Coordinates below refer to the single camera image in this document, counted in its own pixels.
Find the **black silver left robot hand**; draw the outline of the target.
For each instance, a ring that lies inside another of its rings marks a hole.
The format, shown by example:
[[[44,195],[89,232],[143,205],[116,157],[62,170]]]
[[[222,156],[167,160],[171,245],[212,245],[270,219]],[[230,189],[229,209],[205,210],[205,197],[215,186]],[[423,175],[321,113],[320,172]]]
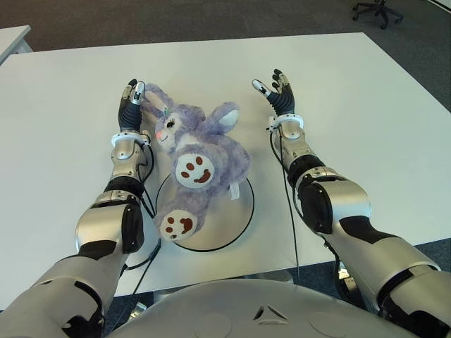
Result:
[[[144,98],[145,83],[132,79],[125,86],[118,109],[118,124],[121,132],[139,132],[142,123],[141,103]]]

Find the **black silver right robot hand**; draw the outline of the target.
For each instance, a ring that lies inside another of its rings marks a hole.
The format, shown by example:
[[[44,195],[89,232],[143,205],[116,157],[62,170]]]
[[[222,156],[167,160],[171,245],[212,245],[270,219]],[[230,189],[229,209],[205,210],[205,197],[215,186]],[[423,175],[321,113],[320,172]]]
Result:
[[[272,79],[274,90],[260,80],[252,80],[252,86],[270,103],[277,116],[294,113],[295,97],[288,78],[281,70],[275,69]]]

